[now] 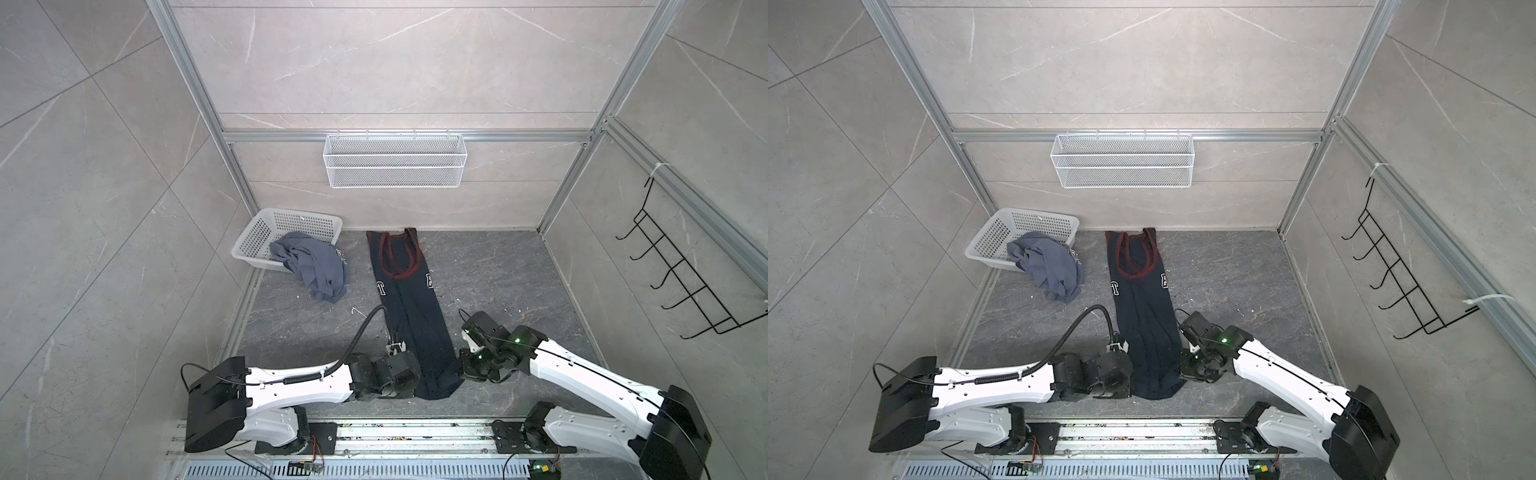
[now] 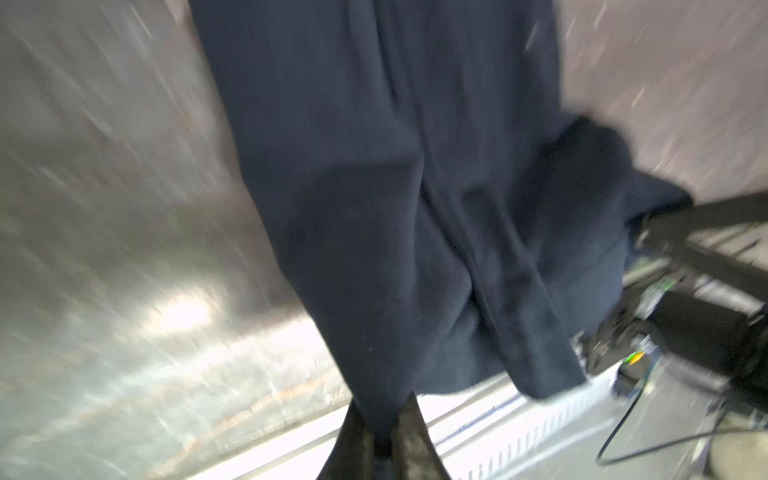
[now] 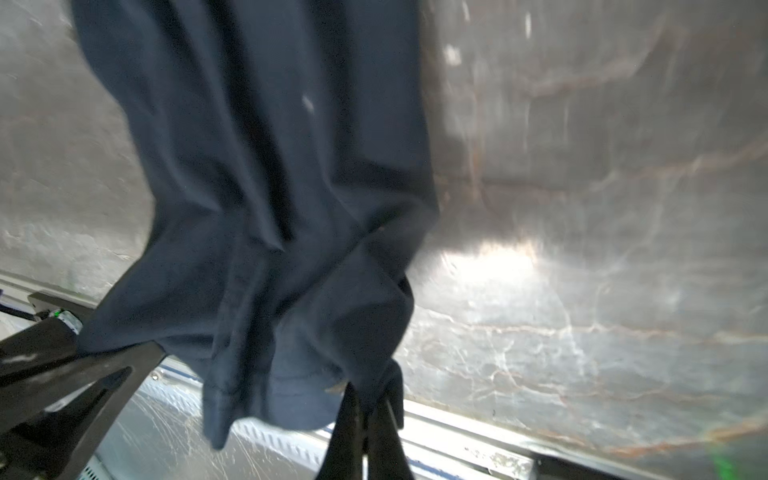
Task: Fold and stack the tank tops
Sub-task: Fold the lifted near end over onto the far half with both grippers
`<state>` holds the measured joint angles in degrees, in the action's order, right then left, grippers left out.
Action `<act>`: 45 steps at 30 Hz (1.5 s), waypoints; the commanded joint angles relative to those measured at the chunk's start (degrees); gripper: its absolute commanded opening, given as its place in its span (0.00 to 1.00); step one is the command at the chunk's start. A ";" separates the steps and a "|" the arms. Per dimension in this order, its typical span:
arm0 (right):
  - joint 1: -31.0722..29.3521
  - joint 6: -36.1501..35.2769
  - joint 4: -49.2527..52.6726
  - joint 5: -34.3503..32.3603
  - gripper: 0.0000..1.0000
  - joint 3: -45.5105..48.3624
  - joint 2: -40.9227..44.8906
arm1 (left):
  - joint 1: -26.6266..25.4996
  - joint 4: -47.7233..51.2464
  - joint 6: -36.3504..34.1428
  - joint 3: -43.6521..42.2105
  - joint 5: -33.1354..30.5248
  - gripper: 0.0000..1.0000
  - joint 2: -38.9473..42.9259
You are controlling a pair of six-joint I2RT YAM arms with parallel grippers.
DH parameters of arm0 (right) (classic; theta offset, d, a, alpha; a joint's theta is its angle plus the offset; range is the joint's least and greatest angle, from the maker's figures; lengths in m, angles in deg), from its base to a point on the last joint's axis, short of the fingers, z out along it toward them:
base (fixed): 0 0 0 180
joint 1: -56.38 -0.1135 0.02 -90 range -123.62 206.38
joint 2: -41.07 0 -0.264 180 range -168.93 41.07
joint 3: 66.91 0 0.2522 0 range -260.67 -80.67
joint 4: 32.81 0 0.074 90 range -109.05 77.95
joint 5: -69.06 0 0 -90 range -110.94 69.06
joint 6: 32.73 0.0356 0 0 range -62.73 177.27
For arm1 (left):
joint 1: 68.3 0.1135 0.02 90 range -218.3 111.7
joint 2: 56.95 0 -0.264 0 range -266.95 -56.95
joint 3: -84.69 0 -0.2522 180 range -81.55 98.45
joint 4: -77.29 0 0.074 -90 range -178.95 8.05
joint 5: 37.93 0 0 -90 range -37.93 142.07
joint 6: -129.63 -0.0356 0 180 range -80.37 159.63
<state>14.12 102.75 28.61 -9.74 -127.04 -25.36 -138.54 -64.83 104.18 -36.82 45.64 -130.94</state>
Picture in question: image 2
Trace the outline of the navy red-trimmed tank top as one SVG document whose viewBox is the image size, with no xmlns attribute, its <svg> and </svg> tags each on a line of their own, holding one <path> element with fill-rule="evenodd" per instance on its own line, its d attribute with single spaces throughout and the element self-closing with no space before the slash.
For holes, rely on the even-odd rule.
<svg viewBox="0 0 768 480">
<path fill-rule="evenodd" d="M 581 385 L 640 219 L 690 204 L 560 100 L 550 1 L 194 1 L 279 267 L 379 437 L 412 393 Z"/>
</svg>

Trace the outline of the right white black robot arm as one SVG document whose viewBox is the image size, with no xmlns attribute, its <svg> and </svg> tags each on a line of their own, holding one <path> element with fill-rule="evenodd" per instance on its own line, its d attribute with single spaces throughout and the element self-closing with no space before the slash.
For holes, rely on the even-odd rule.
<svg viewBox="0 0 768 480">
<path fill-rule="evenodd" d="M 667 353 L 727 382 L 737 403 L 767 409 L 767 194 L 646 216 L 638 248 L 652 262 L 581 342 L 588 373 L 625 361 L 627 390 Z"/>
</svg>

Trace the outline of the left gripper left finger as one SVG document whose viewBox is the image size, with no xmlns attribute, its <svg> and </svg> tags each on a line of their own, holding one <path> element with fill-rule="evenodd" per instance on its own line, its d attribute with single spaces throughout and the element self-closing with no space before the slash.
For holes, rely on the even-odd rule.
<svg viewBox="0 0 768 480">
<path fill-rule="evenodd" d="M 352 401 L 317 480 L 372 480 L 374 435 Z"/>
</svg>

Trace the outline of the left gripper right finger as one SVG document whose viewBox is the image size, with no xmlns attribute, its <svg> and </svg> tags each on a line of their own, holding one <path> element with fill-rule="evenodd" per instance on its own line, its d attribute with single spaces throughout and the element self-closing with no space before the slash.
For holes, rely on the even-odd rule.
<svg viewBox="0 0 768 480">
<path fill-rule="evenodd" d="M 450 480 L 414 394 L 403 405 L 390 441 L 395 480 Z"/>
</svg>

